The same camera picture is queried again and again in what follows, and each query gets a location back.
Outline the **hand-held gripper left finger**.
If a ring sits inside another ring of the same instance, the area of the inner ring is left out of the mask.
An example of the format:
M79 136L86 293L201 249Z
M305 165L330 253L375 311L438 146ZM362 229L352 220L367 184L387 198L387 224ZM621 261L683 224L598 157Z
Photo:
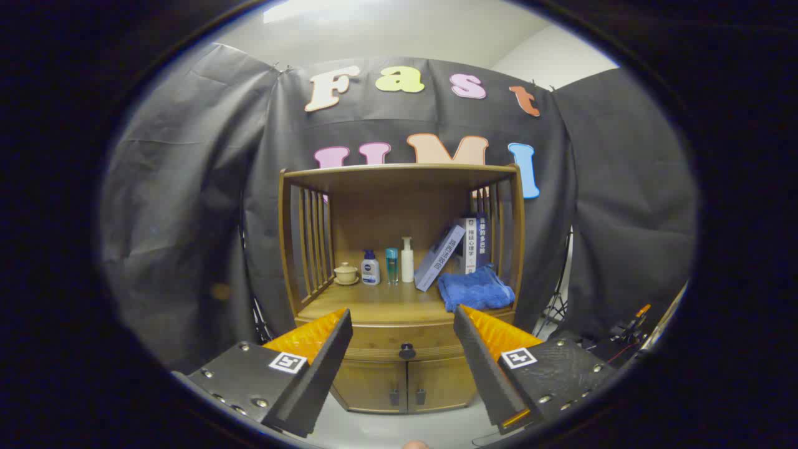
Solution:
M350 310L337 309L267 344L235 343L194 372L175 370L172 377L244 426L307 437L352 335Z

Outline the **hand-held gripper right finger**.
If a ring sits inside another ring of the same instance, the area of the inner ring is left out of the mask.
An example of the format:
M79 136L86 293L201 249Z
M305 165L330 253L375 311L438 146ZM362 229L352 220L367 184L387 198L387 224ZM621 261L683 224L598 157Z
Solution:
M501 434L567 415L618 372L576 339L544 342L464 305L455 309L454 329L489 421Z

